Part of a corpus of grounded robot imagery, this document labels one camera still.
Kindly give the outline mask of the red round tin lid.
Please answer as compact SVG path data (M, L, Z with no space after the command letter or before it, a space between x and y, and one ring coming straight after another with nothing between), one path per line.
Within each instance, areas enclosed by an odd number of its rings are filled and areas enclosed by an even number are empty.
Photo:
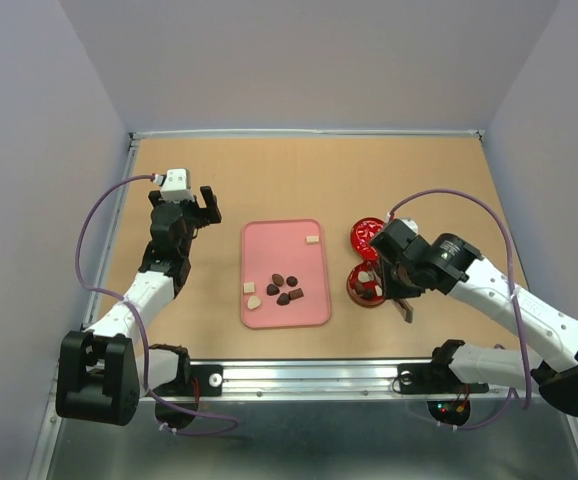
M350 231L350 244L364 261L378 260L378 253L370 241L383 226L384 221L375 217L362 218L353 225Z

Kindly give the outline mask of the dark heart chocolate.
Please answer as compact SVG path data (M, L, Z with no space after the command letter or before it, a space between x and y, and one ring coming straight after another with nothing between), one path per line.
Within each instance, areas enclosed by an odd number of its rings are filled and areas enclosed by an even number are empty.
M282 293L278 296L276 303L280 306L288 305L291 301L290 296L287 293Z
M269 284L266 288L266 293L269 296L278 295L280 292L279 288L275 284Z

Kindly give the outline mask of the brown oval chocolate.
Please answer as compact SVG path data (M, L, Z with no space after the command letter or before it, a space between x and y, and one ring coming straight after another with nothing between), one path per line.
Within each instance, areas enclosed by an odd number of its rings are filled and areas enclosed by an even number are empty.
M271 280L272 283L275 284L276 286L282 286L285 283L284 277L280 274L273 274L271 276Z

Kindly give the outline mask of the dark heart chocolate left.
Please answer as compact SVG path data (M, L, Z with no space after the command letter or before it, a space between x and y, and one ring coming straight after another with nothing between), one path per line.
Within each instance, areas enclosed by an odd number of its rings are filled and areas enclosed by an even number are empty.
M275 284L269 284L266 288L266 293L269 296L278 295L280 292L279 288Z

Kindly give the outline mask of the dark heart chocolate bottom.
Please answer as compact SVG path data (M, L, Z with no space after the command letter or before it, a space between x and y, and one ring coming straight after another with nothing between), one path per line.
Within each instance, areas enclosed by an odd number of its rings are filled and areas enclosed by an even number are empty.
M287 293L282 293L278 296L276 303L280 306L288 305L291 301L290 296Z

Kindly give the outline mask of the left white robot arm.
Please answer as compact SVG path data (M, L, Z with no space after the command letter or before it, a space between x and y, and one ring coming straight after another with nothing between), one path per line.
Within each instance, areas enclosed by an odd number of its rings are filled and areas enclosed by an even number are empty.
M115 303L102 318L61 342L56 412L63 418L124 426L140 398L157 389L198 390L187 349L150 345L146 327L186 284L198 231L220 223L222 216L209 186L199 195L160 188L148 198L151 239L129 289L113 293Z

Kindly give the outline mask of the pink plastic tray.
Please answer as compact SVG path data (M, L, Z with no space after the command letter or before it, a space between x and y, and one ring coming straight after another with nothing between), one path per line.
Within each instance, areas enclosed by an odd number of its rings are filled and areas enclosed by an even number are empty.
M318 236L319 243L307 244L308 236ZM285 283L277 286L278 295L269 296L266 288L271 276L280 274ZM295 276L296 287L286 279ZM253 221L241 234L242 283L254 282L255 291L244 293L242 287L241 321L251 329L317 327L331 315L324 234L315 219ZM304 296L288 305L276 303L278 296L301 288ZM249 296L260 298L255 310L246 307Z

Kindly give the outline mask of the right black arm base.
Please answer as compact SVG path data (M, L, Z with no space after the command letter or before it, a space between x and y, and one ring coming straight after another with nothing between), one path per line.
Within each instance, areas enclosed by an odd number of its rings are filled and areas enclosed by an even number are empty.
M439 363L415 362L398 366L392 390L402 395L440 396L428 400L432 418L441 425L464 427L471 414L471 396L489 392L486 383L465 383Z

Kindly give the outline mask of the aluminium front rail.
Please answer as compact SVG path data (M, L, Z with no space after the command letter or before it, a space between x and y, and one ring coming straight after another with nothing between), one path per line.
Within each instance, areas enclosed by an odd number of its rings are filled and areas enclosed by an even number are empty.
M446 365L465 383L486 383L489 392L513 388L523 392L530 386L542 399L561 411L578 416L578 365L557 372L537 358L531 369L523 369L516 351L479 349L471 345L454 354L442 354L422 362ZM198 364L218 363L200 362ZM251 399L348 399L359 395L402 396L392 390L398 366L394 360L368 361L227 361L224 368L223 401Z

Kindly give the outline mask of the white heart chocolate bottom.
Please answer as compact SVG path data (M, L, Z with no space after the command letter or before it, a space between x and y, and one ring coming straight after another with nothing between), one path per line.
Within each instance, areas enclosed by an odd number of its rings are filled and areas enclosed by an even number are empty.
M261 305L261 300L259 297L252 295L247 299L246 307L248 310L255 310Z

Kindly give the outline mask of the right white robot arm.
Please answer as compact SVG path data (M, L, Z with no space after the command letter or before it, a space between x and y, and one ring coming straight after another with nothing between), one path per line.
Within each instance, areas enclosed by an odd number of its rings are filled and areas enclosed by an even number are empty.
M396 219L370 241L380 260L384 293L394 300L439 292L484 314L516 335L515 350L448 340L436 348L423 376L451 390L487 384L529 392L578 417L578 320L550 306L502 273L473 245L444 233L427 242L414 222Z

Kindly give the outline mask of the metal tongs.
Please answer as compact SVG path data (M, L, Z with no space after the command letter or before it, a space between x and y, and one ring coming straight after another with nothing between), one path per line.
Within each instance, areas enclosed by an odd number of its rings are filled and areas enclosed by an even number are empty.
M377 270L379 273L379 263L374 263L377 266ZM414 298L418 293L419 293L419 289L417 287L413 287L411 285L408 285L406 282L400 280L397 277L397 274L395 273L395 270L392 270L394 277L399 281L400 283L400 298L396 299L396 300L385 300L388 302L391 302L395 305L395 307L398 309L398 311L400 312L400 314L402 315L404 321L408 324L412 324L413 323L413 318L414 318L414 309L411 306L409 300L411 298Z

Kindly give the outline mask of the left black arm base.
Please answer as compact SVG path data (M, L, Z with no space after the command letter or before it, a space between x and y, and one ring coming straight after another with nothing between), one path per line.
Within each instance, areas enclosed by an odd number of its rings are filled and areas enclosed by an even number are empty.
M222 395L223 379L222 365L218 363L194 365L185 347L165 344L154 344L149 347L150 388L162 398L192 398L192 401L177 403L177 406L198 411L203 396Z

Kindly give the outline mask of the red round tin box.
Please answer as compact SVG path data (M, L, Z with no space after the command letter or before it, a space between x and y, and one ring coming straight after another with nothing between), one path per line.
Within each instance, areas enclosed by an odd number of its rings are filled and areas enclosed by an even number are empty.
M354 267L346 280L350 299L363 308L375 308L385 302L382 281L373 262L363 262Z

